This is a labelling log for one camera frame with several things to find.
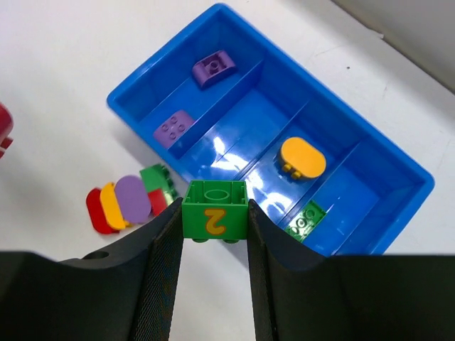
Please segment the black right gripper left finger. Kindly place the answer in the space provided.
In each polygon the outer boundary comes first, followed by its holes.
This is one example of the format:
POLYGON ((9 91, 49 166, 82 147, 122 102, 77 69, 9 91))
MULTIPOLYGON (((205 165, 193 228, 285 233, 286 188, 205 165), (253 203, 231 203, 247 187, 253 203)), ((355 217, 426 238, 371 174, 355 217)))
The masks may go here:
POLYGON ((2 340, 167 340, 183 251, 181 201, 81 259, 1 253, 2 340))

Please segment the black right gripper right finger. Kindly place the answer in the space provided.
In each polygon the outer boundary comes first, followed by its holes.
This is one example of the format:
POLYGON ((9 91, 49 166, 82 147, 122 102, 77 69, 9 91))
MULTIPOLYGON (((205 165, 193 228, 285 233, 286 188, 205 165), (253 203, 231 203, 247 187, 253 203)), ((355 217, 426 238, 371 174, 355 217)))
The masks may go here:
POLYGON ((255 201, 247 251, 257 340, 453 340, 452 255, 322 256, 255 201))

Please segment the small green brick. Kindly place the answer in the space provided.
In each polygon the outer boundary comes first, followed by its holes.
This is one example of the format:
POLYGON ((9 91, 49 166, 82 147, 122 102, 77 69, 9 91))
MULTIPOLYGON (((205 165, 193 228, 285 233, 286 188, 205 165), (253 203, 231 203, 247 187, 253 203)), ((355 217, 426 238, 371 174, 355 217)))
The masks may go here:
POLYGON ((326 216, 326 211, 315 201, 306 206, 289 222, 284 231, 296 241, 302 243, 326 216))

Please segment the green number two brick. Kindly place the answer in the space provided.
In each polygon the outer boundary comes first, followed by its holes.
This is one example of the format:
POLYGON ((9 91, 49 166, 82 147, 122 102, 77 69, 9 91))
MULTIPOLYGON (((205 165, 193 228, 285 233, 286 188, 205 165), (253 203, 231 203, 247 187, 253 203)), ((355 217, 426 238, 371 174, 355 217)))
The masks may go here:
POLYGON ((197 242, 246 239, 247 213, 244 181, 192 180, 182 202, 183 236, 197 242))

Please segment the yellow oval brick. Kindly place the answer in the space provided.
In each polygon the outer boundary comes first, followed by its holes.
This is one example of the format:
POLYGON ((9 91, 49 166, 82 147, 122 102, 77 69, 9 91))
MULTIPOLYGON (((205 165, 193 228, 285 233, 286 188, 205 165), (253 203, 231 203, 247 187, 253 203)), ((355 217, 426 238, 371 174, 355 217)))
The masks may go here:
POLYGON ((292 136, 280 146, 278 159, 281 170, 294 180, 311 180, 326 169, 326 157, 307 140, 292 136))

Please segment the purple curved brick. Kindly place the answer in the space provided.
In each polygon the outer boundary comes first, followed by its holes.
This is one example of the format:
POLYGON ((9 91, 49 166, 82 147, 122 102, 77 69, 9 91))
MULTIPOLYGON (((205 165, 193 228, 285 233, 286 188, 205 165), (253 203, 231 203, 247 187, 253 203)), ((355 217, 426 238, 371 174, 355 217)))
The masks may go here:
POLYGON ((228 53, 219 50, 198 61, 192 68, 192 75, 199 87, 204 90, 236 71, 237 66, 228 53))

